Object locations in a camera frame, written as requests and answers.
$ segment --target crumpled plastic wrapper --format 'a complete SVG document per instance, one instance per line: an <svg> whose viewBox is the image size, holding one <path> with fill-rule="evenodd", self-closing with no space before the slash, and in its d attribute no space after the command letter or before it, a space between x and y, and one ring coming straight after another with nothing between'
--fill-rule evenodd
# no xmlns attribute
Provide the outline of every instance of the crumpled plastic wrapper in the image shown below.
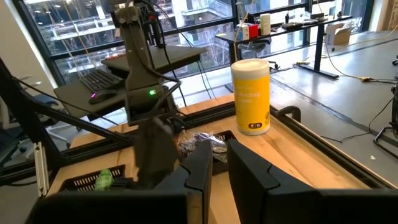
<svg viewBox="0 0 398 224"><path fill-rule="evenodd" d="M180 149L180 161L183 161L189 156L196 147L205 140L211 141L211 147L213 150L213 157L221 162L227 163L226 159L226 143L223 140L218 139L216 136L208 133L196 133L193 138L188 141L181 142L178 147Z"/></svg>

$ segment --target gray floor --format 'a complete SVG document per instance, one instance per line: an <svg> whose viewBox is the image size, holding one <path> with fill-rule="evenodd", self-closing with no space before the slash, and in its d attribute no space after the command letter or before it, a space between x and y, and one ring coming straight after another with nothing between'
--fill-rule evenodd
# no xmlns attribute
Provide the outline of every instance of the gray floor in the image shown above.
<svg viewBox="0 0 398 224"><path fill-rule="evenodd" d="M351 37L351 43L367 39L384 37L388 32L358 34ZM398 39L398 32L382 40L375 40L363 44L354 45L342 50L331 53L333 63L344 73L357 76L369 76L373 78L393 78L398 72L398 67L391 65L392 60L398 54L396 47L397 41L377 45L377 43L387 42ZM301 61L303 58L315 54L315 47L295 50L286 54L276 55L270 60L276 60L282 68L289 68L294 62ZM322 60L322 69L335 72L329 60ZM207 73L209 83L206 87L213 87L216 96L228 94L228 90L223 86L231 82L229 68L224 68L216 72ZM352 78L341 77L337 81L319 77L306 70L290 69L272 75L271 85L271 104L276 108L283 108L289 105L296 105L302 110L302 123L319 135L330 138L341 139L353 134L360 134L364 131L355 126L342 121L338 116L331 114L326 107L352 118L365 126L382 109L382 107L392 98L389 84L361 83ZM188 105L210 99L205 90L201 77L195 76L182 80L182 91ZM174 93L174 98L179 106L183 106L182 97L178 91ZM391 115L391 106L373 122L372 128L378 130L387 126ZM126 115L123 110L118 110L106 116L107 118L123 123ZM104 128L109 128L113 124L103 119L97 119L95 124ZM78 133L75 128L62 131L62 136L72 140L78 134L85 134L86 131ZM353 156L359 162L378 173L380 176L398 185L398 175L396 170L398 162L375 147L372 143L373 136L367 135L351 139L340 144L330 141L345 153ZM55 142L61 150L65 149L62 142ZM386 144L392 150L396 148ZM10 164L23 161L23 155L16 154ZM28 215L36 199L36 185L28 187L0 187L0 222L1 223L22 223Z"/></svg>

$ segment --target black basket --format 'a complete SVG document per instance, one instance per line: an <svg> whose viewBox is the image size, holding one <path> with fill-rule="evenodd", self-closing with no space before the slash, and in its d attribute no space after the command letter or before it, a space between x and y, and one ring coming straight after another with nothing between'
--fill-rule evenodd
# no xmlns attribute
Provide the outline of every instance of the black basket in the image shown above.
<svg viewBox="0 0 398 224"><path fill-rule="evenodd" d="M221 133L214 134L218 139L225 141L230 139L236 139L232 131L223 131ZM228 171L228 163L219 161L213 157L213 175L221 174Z"/></svg>
<svg viewBox="0 0 398 224"><path fill-rule="evenodd" d="M126 165L120 165L108 168L114 180L124 177L124 169ZM67 179L63 182L60 191L77 190L80 192L91 191L95 189L95 180L100 176L101 171L92 172L90 174Z"/></svg>

